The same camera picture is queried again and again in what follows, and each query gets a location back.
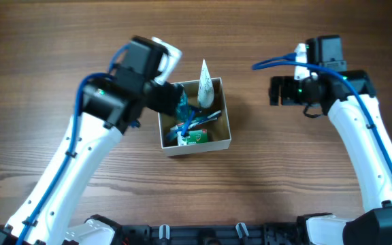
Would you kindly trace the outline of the white lotion tube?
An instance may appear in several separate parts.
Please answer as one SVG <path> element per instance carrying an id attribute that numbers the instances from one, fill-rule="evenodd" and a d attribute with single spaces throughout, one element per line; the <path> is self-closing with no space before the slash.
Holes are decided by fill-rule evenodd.
<path id="1" fill-rule="evenodd" d="M 206 61 L 202 61 L 197 100 L 201 108 L 209 108 L 214 102 L 214 87 Z"/>

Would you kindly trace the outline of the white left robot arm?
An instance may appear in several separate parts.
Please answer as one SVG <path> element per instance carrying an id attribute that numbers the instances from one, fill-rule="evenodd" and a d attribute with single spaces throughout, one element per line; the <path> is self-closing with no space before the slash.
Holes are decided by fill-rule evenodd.
<path id="1" fill-rule="evenodd" d="M 182 53 L 159 38 L 135 36 L 108 70 L 85 77 L 60 146 L 31 194 L 4 225 L 0 244 L 119 244 L 121 226 L 101 216 L 71 226 L 92 175 L 144 108 L 173 115 L 182 88 L 167 79 Z"/>

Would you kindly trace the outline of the green soap packet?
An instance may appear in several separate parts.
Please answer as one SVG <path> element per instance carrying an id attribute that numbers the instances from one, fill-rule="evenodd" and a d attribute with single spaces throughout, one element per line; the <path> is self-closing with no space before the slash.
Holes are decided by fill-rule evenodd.
<path id="1" fill-rule="evenodd" d="M 186 135 L 177 132 L 177 142 L 179 146 L 189 146 L 209 142 L 208 131 L 206 129 L 187 131 Z"/>

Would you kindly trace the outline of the blue liquid bottle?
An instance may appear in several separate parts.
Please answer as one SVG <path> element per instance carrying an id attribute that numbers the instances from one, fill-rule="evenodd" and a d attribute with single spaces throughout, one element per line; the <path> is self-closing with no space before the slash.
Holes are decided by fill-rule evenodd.
<path id="1" fill-rule="evenodd" d="M 187 93 L 181 84 L 177 84 L 176 87 L 181 92 L 178 105 L 176 107 L 176 118 L 180 122 L 186 122 L 190 116 L 190 108 L 188 103 Z"/>

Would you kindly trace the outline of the small blue item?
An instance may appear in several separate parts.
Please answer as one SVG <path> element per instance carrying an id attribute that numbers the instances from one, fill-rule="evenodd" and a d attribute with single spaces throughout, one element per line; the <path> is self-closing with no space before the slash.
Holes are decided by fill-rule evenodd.
<path id="1" fill-rule="evenodd" d="M 218 110 L 212 114 L 209 114 L 208 116 L 199 116 L 194 118 L 188 125 L 187 127 L 187 131 L 189 131 L 190 129 L 195 128 L 196 126 L 202 125 L 204 123 L 210 122 L 210 121 L 214 121 L 217 120 L 218 117 L 221 115 L 221 111 Z M 184 126 L 187 124 L 187 122 L 182 122 L 180 124 L 175 125 L 174 127 L 172 127 L 170 129 L 170 132 L 166 135 L 166 140 L 168 142 L 174 140 L 177 138 L 177 132 L 182 131 Z"/>

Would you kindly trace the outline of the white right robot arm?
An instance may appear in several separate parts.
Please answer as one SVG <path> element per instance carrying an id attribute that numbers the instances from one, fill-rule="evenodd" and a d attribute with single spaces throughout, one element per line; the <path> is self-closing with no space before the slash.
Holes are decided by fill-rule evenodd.
<path id="1" fill-rule="evenodd" d="M 330 213 L 297 219 L 305 244 L 392 244 L 392 142 L 382 122 L 376 90 L 362 70 L 348 70 L 337 35 L 308 39 L 295 51 L 254 65 L 290 65 L 293 76 L 275 76 L 272 105 L 318 106 L 336 128 L 352 162 L 364 213 L 339 218 Z"/>

